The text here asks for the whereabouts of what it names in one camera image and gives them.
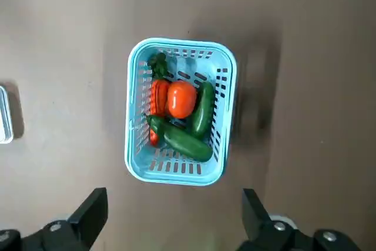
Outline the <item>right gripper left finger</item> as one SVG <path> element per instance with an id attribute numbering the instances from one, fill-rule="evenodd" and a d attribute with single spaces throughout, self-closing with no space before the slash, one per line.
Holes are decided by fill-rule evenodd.
<path id="1" fill-rule="evenodd" d="M 108 219 L 106 188 L 96 188 L 66 220 L 55 220 L 22 237 L 1 230 L 1 250 L 90 250 Z"/>

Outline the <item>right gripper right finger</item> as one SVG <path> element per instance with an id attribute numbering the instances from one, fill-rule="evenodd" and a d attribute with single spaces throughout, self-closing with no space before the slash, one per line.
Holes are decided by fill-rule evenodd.
<path id="1" fill-rule="evenodd" d="M 346 234 L 318 229 L 312 236 L 301 232 L 287 216 L 270 215 L 253 189 L 243 189 L 242 221 L 248 239 L 238 250 L 359 250 Z"/>

